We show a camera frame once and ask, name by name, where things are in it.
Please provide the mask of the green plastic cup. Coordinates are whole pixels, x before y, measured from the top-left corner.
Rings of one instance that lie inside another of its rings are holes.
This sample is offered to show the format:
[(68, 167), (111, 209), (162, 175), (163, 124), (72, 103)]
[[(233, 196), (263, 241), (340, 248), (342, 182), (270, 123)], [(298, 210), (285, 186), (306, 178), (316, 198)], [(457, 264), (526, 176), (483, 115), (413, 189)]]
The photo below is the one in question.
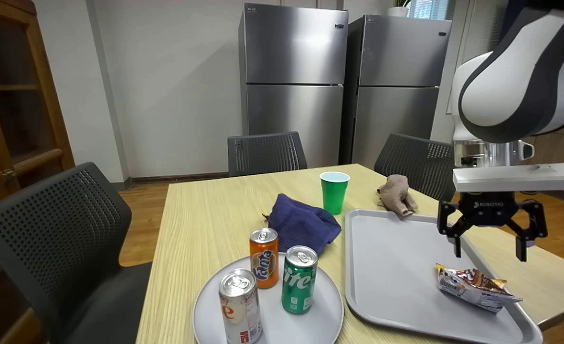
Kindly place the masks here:
[(322, 172), (321, 180), (323, 209), (332, 215), (341, 214), (345, 192), (350, 176), (342, 172)]

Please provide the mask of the dark grey perforated chair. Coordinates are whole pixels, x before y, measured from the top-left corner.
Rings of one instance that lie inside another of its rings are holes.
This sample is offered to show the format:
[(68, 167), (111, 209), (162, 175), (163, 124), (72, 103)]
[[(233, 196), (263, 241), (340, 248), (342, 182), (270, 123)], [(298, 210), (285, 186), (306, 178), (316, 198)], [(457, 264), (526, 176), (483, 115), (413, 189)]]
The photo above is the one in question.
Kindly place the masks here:
[(374, 170), (385, 176), (404, 175), (411, 189), (435, 200), (451, 201), (456, 192), (453, 153), (452, 144), (391, 134), (376, 159)]
[(227, 139), (230, 178), (308, 168), (297, 131)]
[(119, 263), (131, 219), (92, 162), (0, 201), (0, 267), (50, 344), (135, 344), (152, 265)]

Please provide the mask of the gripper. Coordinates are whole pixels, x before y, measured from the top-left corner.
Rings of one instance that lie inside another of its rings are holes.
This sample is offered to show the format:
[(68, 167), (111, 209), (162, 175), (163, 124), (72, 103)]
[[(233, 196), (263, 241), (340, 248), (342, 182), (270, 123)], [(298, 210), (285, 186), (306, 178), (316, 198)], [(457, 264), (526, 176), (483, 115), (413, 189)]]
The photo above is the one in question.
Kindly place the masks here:
[[(522, 228), (513, 216), (523, 210), (528, 213), (529, 226)], [(452, 225), (448, 216), (460, 211), (462, 216)], [(454, 253), (461, 258), (461, 237), (473, 226), (508, 226), (516, 235), (516, 257), (521, 262), (528, 259), (529, 242), (548, 237), (544, 206), (539, 201), (526, 200), (517, 203), (513, 192), (460, 193), (457, 204), (440, 201), (437, 212), (437, 230), (447, 236), (454, 246)]]

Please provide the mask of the round grey plate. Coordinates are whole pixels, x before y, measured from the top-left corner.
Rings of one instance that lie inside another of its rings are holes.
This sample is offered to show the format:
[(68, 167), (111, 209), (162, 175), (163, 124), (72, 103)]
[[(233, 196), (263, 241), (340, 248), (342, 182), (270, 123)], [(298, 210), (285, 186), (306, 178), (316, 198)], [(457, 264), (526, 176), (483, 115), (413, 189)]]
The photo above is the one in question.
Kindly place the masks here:
[[(198, 344), (228, 344), (219, 303), (219, 283), (232, 270), (249, 266), (249, 257), (236, 259), (203, 286), (192, 312), (193, 333)], [(281, 291), (280, 283), (258, 291), (264, 330), (257, 344), (335, 344), (343, 326), (344, 302), (325, 270), (317, 270), (314, 302), (305, 314), (285, 311), (280, 302)]]

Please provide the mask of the crumpled snack packet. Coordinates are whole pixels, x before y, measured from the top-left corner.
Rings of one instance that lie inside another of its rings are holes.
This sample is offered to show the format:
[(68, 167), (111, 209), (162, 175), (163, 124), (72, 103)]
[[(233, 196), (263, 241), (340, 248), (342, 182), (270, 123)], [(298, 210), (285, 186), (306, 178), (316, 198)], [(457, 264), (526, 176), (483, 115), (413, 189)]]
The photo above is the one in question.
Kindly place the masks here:
[(437, 263), (436, 272), (441, 291), (486, 311), (496, 314), (523, 301), (505, 289), (506, 280), (489, 278), (478, 269), (451, 269)]

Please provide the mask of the potted plant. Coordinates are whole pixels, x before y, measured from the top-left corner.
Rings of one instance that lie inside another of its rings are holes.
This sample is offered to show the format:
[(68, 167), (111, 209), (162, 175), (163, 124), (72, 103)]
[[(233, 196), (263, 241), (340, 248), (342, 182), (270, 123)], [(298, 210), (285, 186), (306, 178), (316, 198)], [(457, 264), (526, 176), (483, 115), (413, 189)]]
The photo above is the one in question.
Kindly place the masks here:
[(411, 0), (394, 0), (394, 6), (387, 9), (387, 15), (390, 17), (408, 17), (410, 2)]

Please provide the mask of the orange soda can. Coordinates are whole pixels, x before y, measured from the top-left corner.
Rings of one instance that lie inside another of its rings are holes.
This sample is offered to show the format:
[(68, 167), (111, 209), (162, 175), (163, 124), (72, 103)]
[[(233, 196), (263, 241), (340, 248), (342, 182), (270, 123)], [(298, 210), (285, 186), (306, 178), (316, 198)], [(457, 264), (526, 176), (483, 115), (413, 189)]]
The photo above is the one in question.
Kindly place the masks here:
[(250, 235), (250, 262), (258, 288), (271, 288), (279, 279), (279, 238), (272, 228), (256, 229)]

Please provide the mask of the green soda can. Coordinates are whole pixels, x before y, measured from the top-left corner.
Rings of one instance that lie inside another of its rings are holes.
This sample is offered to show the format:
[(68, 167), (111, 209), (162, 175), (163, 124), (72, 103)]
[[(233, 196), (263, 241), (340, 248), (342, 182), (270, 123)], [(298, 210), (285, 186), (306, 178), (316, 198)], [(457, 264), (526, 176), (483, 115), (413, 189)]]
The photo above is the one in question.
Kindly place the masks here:
[(290, 313), (303, 314), (310, 310), (314, 301), (315, 276), (318, 255), (307, 246), (296, 245), (285, 255), (282, 307)]

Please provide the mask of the grey plastic tray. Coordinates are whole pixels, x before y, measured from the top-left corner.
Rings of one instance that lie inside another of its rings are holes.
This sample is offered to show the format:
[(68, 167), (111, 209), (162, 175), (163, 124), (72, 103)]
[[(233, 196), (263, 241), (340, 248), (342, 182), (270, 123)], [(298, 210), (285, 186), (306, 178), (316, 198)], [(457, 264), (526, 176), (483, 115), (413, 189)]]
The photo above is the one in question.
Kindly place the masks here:
[(345, 296), (367, 322), (479, 344), (542, 344), (539, 327), (519, 303), (493, 313), (443, 292), (436, 264), (496, 273), (461, 239), (457, 258), (436, 217), (356, 209), (345, 216)]

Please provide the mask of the row of steel refrigerators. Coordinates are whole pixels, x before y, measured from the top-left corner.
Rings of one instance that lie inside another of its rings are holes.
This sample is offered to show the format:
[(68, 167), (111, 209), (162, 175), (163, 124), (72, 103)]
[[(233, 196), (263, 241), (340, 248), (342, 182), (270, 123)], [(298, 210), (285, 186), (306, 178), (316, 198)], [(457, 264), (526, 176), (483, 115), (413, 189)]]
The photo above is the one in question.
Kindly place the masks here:
[(308, 167), (373, 167), (391, 134), (429, 139), (452, 22), (244, 3), (243, 134), (299, 133)]

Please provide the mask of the silver soda can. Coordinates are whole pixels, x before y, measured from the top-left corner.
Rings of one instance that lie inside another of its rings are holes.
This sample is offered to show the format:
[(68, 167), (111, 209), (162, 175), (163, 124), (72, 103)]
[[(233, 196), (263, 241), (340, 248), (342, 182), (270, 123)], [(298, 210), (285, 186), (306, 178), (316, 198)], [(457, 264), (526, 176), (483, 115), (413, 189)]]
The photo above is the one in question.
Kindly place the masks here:
[(218, 288), (228, 344), (255, 344), (262, 335), (257, 280), (248, 269), (233, 269)]

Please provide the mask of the wooden cabinet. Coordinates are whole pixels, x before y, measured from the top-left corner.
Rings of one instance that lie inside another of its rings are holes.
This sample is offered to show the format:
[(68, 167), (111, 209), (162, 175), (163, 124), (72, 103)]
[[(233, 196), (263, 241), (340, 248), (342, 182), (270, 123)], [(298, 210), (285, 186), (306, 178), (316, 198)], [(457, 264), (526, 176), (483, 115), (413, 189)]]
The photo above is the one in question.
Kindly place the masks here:
[[(33, 0), (0, 0), (0, 201), (75, 165)], [(0, 267), (0, 344), (43, 340)]]

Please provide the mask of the beige cloth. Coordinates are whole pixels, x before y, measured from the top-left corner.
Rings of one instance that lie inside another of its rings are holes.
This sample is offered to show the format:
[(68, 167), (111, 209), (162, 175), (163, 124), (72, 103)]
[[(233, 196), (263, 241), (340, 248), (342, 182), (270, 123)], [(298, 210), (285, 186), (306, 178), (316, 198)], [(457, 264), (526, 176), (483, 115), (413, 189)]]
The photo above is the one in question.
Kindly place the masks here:
[(385, 184), (376, 190), (381, 206), (400, 217), (407, 217), (418, 209), (418, 204), (408, 193), (410, 187), (408, 178), (404, 175), (392, 174), (387, 176)]

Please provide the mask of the blue cloth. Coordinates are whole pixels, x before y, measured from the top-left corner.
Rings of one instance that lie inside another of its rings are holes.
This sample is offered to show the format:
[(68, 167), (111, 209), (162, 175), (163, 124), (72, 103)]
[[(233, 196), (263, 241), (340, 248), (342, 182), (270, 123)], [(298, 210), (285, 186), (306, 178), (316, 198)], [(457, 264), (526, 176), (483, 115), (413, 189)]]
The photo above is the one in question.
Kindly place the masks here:
[(321, 256), (341, 232), (333, 215), (318, 207), (278, 194), (270, 214), (263, 215), (269, 228), (278, 233), (279, 252), (293, 246), (306, 246)]

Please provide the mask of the window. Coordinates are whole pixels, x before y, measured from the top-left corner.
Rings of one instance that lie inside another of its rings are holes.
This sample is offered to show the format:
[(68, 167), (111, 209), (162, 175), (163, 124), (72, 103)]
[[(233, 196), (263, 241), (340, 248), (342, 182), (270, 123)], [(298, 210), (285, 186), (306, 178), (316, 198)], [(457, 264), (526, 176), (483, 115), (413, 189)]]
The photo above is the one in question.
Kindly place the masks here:
[(452, 20), (454, 0), (406, 0), (408, 18)]

